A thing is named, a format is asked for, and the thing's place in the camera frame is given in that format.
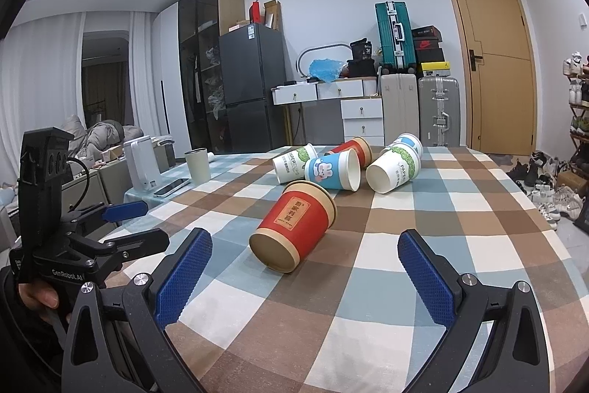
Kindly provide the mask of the person's hand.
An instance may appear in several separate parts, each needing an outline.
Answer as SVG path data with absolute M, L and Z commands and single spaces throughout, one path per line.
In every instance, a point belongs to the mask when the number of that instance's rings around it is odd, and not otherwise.
M 49 311 L 56 310 L 59 307 L 59 296 L 56 290 L 43 281 L 20 283 L 18 290 L 24 305 L 33 311 L 37 311 L 44 321 L 50 323 Z

